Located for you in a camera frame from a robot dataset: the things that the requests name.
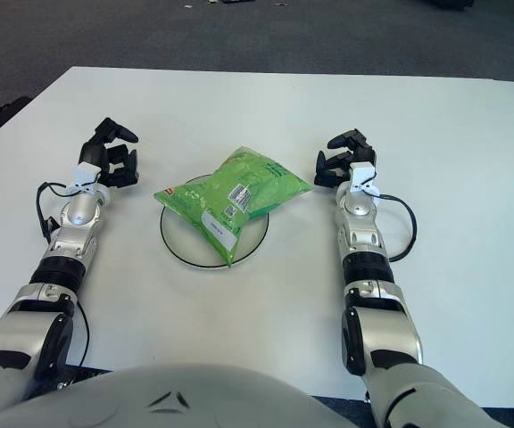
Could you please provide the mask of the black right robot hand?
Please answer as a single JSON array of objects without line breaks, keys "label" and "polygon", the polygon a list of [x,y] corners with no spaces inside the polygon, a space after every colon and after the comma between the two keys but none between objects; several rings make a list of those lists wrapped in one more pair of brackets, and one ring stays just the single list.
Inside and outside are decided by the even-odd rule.
[{"label": "black right robot hand", "polygon": [[328,149],[346,148],[335,156],[326,158],[319,151],[316,160],[314,184],[326,188],[335,188],[351,179],[350,167],[354,162],[368,162],[376,166],[376,152],[367,143],[367,138],[358,130],[346,131],[327,143]]}]

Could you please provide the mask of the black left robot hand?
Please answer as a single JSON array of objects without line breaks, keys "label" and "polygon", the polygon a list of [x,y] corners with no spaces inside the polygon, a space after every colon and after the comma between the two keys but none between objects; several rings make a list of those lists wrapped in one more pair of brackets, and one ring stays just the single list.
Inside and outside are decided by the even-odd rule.
[{"label": "black left robot hand", "polygon": [[99,168],[97,183],[106,187],[122,188],[138,181],[137,151],[129,151],[125,144],[107,148],[114,140],[137,144],[138,137],[110,118],[105,118],[94,135],[82,145],[79,163],[86,162]]}]

